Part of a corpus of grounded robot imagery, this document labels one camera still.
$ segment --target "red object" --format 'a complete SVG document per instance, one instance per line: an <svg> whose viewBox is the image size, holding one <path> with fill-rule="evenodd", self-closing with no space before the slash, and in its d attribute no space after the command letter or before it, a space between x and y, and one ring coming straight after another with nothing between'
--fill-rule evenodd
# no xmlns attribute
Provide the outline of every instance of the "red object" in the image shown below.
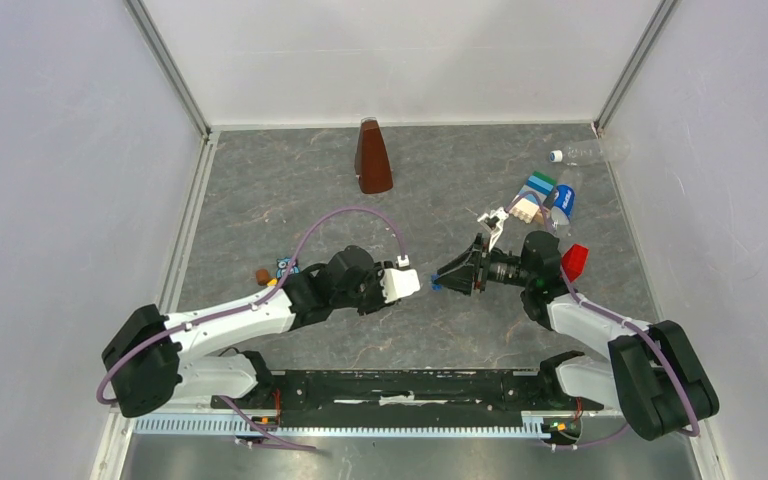
<svg viewBox="0 0 768 480"><path fill-rule="evenodd" d="M590 250L587 247L582 247L577 243L564 254L561 267L566 272L570 282L574 282L584 272L584 265L587 263L587 255L589 254Z"/></svg>
<svg viewBox="0 0 768 480"><path fill-rule="evenodd" d="M393 171L378 120L367 118L360 124L355 173L360 191L366 194L386 192L393 188Z"/></svg>
<svg viewBox="0 0 768 480"><path fill-rule="evenodd" d="M281 390L275 389L272 392L272 396L275 397L275 423L281 424Z"/></svg>

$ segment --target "cable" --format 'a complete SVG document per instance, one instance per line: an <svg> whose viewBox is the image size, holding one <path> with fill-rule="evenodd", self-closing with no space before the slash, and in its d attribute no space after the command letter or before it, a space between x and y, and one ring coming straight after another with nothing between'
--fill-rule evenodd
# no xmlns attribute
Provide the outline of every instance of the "cable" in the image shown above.
<svg viewBox="0 0 768 480"><path fill-rule="evenodd" d="M508 212L511 208L516 205L518 201L525 198L526 196L531 195L534 197L534 200L537 202L537 205L540 207L540 215L543 217L543 226L546 227L546 230L548 230L550 233L554 233L554 227L549 223L549 219L546 216L546 208L543 207L543 205L540 204L540 197L537 196L537 193L533 190L527 190L525 192L517 194L516 197L514 197L513 201L510 205L505 209L506 212ZM628 328L632 332L636 333L640 338L643 339L643 341L646 343L646 345L649 347L650 350L652 350L652 353L655 354L655 358L658 359L658 362L661 364L661 366L664 368L664 372L667 374L667 377L670 379L670 383L672 383L673 388L675 388L676 393L678 394L678 398L681 401L681 405L684 407L684 412L687 415L688 422L690 423L690 430L679 430L680 433L690 436L690 437L697 437L699 436L699 419L696 417L696 412L693 411L693 405L690 403L690 398L687 397L687 392L684 390L684 387L682 387L681 382L678 379L678 375L676 375L675 370L673 369L672 365L670 365L670 362L667 360L667 357L664 356L664 353L661 352L661 348L658 347L658 344L655 343L652 338L649 337L649 335L643 331L640 327L637 325L626 322L626 317L623 317L622 315L619 315L615 312L612 312L608 310L605 307L602 307L600 305L597 305L589 300L582 300L581 297L578 296L578 294L575 291L575 288L572 286L572 282L570 282L569 277L567 277L567 273L564 271L563 268L561 268L561 278L564 280L564 284L567 286L567 289L570 292L570 296L572 299L582 308L586 308L592 312L595 312L608 320L612 320L614 322L619 323L621 326ZM614 435L611 435L608 438L616 438L619 436L618 434L620 432L617 432ZM585 446L591 446L591 444L598 444L598 443L604 443L603 440L597 440L595 442L588 442L586 444L580 445L578 448L582 448Z"/></svg>
<svg viewBox="0 0 768 480"><path fill-rule="evenodd" d="M225 350L222 350L219 353L219 355L217 355L217 357L221 357L221 356L225 355L226 353L230 352L231 350L233 350L237 355L242 355L243 354L243 352L241 352L240 349L237 348L237 347L228 347Z"/></svg>
<svg viewBox="0 0 768 480"><path fill-rule="evenodd" d="M229 407L231 407L231 410L234 411L237 415L242 417L243 421L248 424L249 427L251 427L256 432L263 435L263 438L278 442L279 445L270 445L270 444L264 444L264 443L252 443L251 446L254 448L275 448L275 449L281 449L281 450L301 450L304 452L312 452L316 450L316 447L313 445L302 445L301 443L293 443L288 440L284 440L281 437L272 435L271 433L267 432L265 428L261 427L257 424L254 420L248 417L245 413L243 413L242 410L240 410L240 407L237 406L237 404L234 403L233 400L226 397L225 395L219 395L219 398L222 399L223 402L225 402Z"/></svg>
<svg viewBox="0 0 768 480"><path fill-rule="evenodd" d="M540 442L541 445L546 445L547 447L551 447L552 451L556 450L581 450L583 448L591 448L596 447L599 445L604 445L606 443L613 442L614 440L620 438L621 436L625 435L629 430L631 430L631 426L629 424L623 425L623 427L616 432L612 433L611 435L608 435L605 438L600 438L599 440L593 440L592 442L584 442L582 444L575 444L575 445L558 445L556 443L548 444Z"/></svg>
<svg viewBox="0 0 768 480"><path fill-rule="evenodd" d="M323 223L325 223L326 220L330 219L331 217L334 217L336 215L339 215L341 213L345 212L364 212L369 213L372 215L375 215L376 217L380 218L381 220L384 220L384 223L386 223L392 230L393 235L396 237L396 241L399 242L399 252L400 252L400 258L406 258L407 257L407 246L405 244L405 239L402 236L402 232L396 227L396 225L393 223L392 220L387 218L386 215L379 212L378 210L368 208L368 207L360 207L360 206L353 206L353 207L342 207L334 210L331 213L327 213L323 215L319 220L317 220L313 225L311 225L310 228L307 229L305 234L302 236L302 239L299 241L299 245L296 247L296 251L293 253L293 256L290 258L289 265L295 265L296 260L299 257L299 253L302 250L302 247L304 247L305 243L307 243L307 240L310 238L310 236L313 234L316 229L318 229ZM155 335L152 335L151 337L147 338L146 340L143 340L141 343L139 343L136 347L132 348L128 353L122 356L122 358L119 359L111 368L107 371L107 373L104 375L104 377L101 379L101 383L99 383L98 388L95 391L95 398L98 400L98 403L101 403L103 405L114 405L116 403L115 398L107 398L104 396L104 389L107 388L107 384L110 383L110 380L113 379L113 377L119 372L119 370L122 369L122 367L131 361L135 356L137 356L140 352L148 348L149 346L163 340L164 338L171 337L172 335L182 332L187 328L197 327L201 325L202 323L209 322L211 320L216 320L218 318L227 317L229 315L234 315L236 313L245 312L252 309L252 306L260 306L264 303L268 302L272 297L274 297L280 290L281 287L284 286L284 282L287 280L289 275L282 275L280 279L278 279L278 283L275 285L275 288L270 290L266 293L262 298L255 300L253 303L249 303L247 305L242 305L240 307L234 307L230 308L228 310L224 310L221 312L215 312L210 315L205 315L203 317L200 317L196 320L193 320L192 322L182 323L180 325L177 325L175 327L166 329L160 333L157 333Z"/></svg>
<svg viewBox="0 0 768 480"><path fill-rule="evenodd" d="M581 404L581 397L575 397L575 416L572 418L572 422L575 423L581 419L581 415L584 414L584 406Z"/></svg>
<svg viewBox="0 0 768 480"><path fill-rule="evenodd" d="M567 432L565 432L563 430L558 430L558 434L560 434L562 437L564 437L564 438L566 438L568 440L572 440L573 442L578 443L578 441L581 440L581 436L584 435L584 422L579 422L578 423L578 436L574 437L574 436L568 434Z"/></svg>

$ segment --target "metal frame edge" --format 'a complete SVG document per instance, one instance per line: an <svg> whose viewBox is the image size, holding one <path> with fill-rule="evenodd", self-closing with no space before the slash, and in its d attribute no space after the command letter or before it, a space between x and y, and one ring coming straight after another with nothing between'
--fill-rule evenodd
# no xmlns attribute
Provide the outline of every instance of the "metal frame edge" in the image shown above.
<svg viewBox="0 0 768 480"><path fill-rule="evenodd" d="M110 411L93 462L90 480L119 480L122 477L135 423L116 410Z"/></svg>
<svg viewBox="0 0 768 480"><path fill-rule="evenodd" d="M251 123L217 124L215 131L239 132L250 130L303 130L306 128L358 128L361 117L350 122L310 122L310 123ZM577 125L591 124L593 119L503 119L503 120L387 120L378 119L382 127L439 127L439 126L479 126L479 125Z"/></svg>
<svg viewBox="0 0 768 480"><path fill-rule="evenodd" d="M723 464L720 461L719 449L711 424L706 420L699 423L701 433L696 438L690 439L693 456L696 457L696 465L702 480L726 480L729 478Z"/></svg>
<svg viewBox="0 0 768 480"><path fill-rule="evenodd" d="M193 174L193 181L187 193L187 203L181 218L178 236L170 255L169 267L166 271L166 280L160 293L157 305L161 312L174 312L178 308L178 300L181 297L181 289L184 286L184 275L193 248L193 239L196 234L201 206L207 191L207 183L210 180L210 171L213 167L213 158L216 156L216 145L219 141L219 133L211 133L202 144L198 163Z"/></svg>
<svg viewBox="0 0 768 480"><path fill-rule="evenodd" d="M661 0L658 4L655 13L653 13L652 18L649 19L649 24L646 25L646 30L643 31L643 35L640 36L637 46L634 47L631 57L629 57L625 68L623 68L620 78L614 85L613 90L611 90L610 95L608 95L608 100L605 101L605 105L596 117L594 126L597 131L601 131L601 129L605 128L611 121L620 102L622 102L623 97L625 97L626 92L628 92L629 86L631 86L631 83L637 76L637 72L640 71L640 67L643 65L646 57L649 56L652 46L655 44L658 36L660 36L664 25L666 25L667 21L670 19L670 16L675 11L675 7L678 5L679 1L680 0Z"/></svg>
<svg viewBox="0 0 768 480"><path fill-rule="evenodd" d="M169 80L172 89L175 90L175 93L178 95L178 99L184 106L184 110L187 111L187 115L190 117L193 126L196 127L196 130L199 131L202 137L207 137L211 132L210 124L202 114L189 87L187 87L187 82L184 81L184 77L181 75L181 71L175 64L172 54L169 53L169 49L166 48L166 44L163 42L163 37L160 36L160 32L157 30L157 26L151 19L151 15L145 6L145 3L143 3L143 0L123 1L128 8L128 11L131 12L131 17L134 19L134 23L137 25L137 28L139 28L140 33L143 35L151 52L154 54L154 58L166 75L166 79Z"/></svg>

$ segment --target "small brown object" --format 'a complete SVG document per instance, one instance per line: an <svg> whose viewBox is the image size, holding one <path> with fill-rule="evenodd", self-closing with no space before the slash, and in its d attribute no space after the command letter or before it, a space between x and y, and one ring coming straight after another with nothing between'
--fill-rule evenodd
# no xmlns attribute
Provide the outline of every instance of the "small brown object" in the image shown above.
<svg viewBox="0 0 768 480"><path fill-rule="evenodd" d="M381 127L374 118L364 119L360 124L355 173L363 193L381 193L393 188L390 158L387 156L387 147L384 146Z"/></svg>
<svg viewBox="0 0 768 480"><path fill-rule="evenodd" d="M537 209L537 213L534 214L534 219L533 220L535 222L539 223L540 225L543 225L545 227L546 224L543 223L543 219L544 218L546 220L548 220L549 223L552 223L552 212L548 208L546 208L544 206L540 206L540 208Z"/></svg>
<svg viewBox="0 0 768 480"><path fill-rule="evenodd" d="M269 281L272 280L272 275L269 274L269 270L261 268L260 270L254 272L254 278L257 280L258 285L265 287L269 284Z"/></svg>

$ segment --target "red block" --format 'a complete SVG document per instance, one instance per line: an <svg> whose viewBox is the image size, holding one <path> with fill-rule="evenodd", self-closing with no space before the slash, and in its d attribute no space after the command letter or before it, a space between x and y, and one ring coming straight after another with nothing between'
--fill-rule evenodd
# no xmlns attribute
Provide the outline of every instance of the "red block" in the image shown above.
<svg viewBox="0 0 768 480"><path fill-rule="evenodd" d="M269 281L272 280L272 275L269 273L269 270L261 268L260 270L254 272L254 278L257 280L258 285L265 287L269 285Z"/></svg>
<svg viewBox="0 0 768 480"><path fill-rule="evenodd" d="M584 265L587 263L587 255L589 254L590 250L587 247L582 247L577 243L564 254L563 259L561 259L561 267L566 272L570 282L574 282L584 272Z"/></svg>
<svg viewBox="0 0 768 480"><path fill-rule="evenodd" d="M355 173L360 191L367 194L386 192L393 188L393 171L378 120L367 118L360 124Z"/></svg>

